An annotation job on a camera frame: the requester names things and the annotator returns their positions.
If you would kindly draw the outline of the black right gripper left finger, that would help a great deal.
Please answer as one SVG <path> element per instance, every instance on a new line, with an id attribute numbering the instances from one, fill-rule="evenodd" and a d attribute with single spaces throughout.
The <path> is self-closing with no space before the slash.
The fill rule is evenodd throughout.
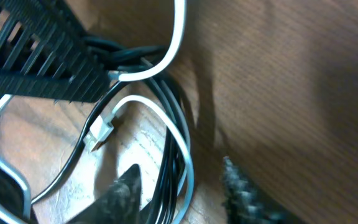
<path id="1" fill-rule="evenodd" d="M 132 165 L 109 190 L 69 223 L 74 224 L 136 224 L 140 216 L 141 176 L 138 164 Z"/>

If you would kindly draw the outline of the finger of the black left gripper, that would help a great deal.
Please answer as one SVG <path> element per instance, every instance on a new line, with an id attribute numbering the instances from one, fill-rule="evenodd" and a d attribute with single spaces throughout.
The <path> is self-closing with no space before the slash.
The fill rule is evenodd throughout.
<path id="1" fill-rule="evenodd" d="M 93 103 L 109 78 L 65 1 L 0 0 L 0 95 Z"/>

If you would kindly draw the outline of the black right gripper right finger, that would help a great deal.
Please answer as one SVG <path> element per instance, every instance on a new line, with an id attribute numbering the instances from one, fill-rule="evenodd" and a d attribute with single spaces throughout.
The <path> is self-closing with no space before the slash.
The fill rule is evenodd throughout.
<path id="1" fill-rule="evenodd" d="M 303 220 L 274 200 L 235 165 L 223 158 L 223 190 L 228 224 L 299 224 Z"/>

